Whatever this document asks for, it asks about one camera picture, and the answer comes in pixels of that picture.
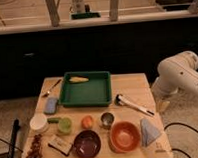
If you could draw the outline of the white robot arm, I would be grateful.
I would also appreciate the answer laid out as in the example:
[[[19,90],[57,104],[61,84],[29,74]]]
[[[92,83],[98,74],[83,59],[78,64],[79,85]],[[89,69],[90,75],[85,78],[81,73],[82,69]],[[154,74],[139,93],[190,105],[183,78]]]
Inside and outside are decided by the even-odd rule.
[[[156,100],[156,110],[164,111],[170,102],[168,97],[181,88],[198,98],[198,56],[195,52],[183,51],[162,60],[157,67],[158,77],[151,91]]]

